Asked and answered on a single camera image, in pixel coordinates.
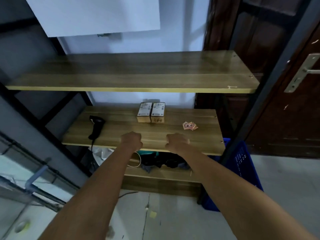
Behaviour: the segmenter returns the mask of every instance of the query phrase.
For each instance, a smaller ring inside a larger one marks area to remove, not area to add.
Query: yellow sticky note
[[[155,218],[157,216],[157,212],[155,212],[155,211],[151,211],[150,212],[150,217],[151,218]]]

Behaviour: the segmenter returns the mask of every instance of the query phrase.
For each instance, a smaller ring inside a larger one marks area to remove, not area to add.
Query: box label
[[[165,104],[166,103],[154,103],[151,116],[163,117],[165,115]]]
[[[149,116],[152,103],[141,103],[138,116]]]

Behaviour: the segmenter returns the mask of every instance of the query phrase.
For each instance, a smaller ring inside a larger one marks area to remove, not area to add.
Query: product box
[[[137,115],[137,120],[140,123],[150,123],[150,114],[152,110],[152,103],[141,103],[139,112]]]
[[[151,111],[151,123],[165,122],[165,106],[166,103],[153,103]]]

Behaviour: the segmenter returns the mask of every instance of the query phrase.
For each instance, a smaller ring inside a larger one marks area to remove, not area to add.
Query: white cable
[[[137,167],[138,167],[138,166],[133,167],[133,166],[130,166],[129,164],[128,164],[128,166],[129,166],[130,168],[137,168]]]

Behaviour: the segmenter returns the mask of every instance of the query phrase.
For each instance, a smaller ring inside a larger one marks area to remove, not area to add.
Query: door lock plate
[[[309,70],[313,67],[313,65],[317,62],[320,58],[320,53],[313,53],[309,54],[295,76],[290,81],[289,85],[284,90],[285,93],[292,93],[294,92],[299,84],[303,81],[307,74],[309,74]]]

